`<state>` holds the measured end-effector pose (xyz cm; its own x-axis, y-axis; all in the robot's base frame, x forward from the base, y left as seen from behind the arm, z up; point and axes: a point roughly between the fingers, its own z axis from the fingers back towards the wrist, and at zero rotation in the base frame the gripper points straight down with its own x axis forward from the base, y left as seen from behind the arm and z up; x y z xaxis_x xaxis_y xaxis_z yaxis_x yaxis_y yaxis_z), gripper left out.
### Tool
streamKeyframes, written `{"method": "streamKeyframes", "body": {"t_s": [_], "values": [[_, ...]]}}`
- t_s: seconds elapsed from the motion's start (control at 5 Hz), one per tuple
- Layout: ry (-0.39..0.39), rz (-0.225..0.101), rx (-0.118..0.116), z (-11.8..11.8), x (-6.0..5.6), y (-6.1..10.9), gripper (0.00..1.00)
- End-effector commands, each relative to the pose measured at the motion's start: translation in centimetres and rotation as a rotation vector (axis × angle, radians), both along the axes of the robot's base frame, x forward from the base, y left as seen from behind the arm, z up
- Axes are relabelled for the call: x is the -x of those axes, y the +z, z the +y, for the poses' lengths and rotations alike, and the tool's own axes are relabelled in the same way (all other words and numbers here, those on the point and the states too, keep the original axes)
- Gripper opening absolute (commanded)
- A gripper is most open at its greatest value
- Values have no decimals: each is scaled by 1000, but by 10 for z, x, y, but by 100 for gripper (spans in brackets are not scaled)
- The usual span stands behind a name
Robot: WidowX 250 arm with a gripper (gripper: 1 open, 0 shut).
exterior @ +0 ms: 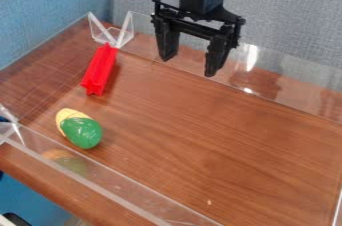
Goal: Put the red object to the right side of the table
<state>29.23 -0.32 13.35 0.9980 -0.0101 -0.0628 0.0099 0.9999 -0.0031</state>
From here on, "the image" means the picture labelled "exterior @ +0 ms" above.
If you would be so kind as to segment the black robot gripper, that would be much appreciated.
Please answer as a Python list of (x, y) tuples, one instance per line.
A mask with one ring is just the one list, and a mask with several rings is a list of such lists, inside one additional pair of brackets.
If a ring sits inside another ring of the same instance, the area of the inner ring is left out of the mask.
[(155, 11), (151, 23), (159, 56), (168, 61), (178, 53), (182, 33), (211, 40), (206, 52), (205, 76), (213, 77), (225, 66), (231, 48), (238, 47), (246, 19), (229, 12), (222, 5), (206, 14), (180, 9), (162, 0), (152, 0)]

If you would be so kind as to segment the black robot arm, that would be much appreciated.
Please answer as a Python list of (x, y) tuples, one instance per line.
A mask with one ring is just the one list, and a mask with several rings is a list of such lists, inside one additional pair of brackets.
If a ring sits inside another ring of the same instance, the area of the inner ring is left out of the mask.
[(225, 9), (223, 0), (179, 0), (178, 7), (162, 0), (152, 2), (151, 23), (160, 59), (168, 61), (176, 56), (182, 33), (209, 40), (205, 76), (213, 77), (225, 66), (230, 51), (239, 45), (246, 19)]

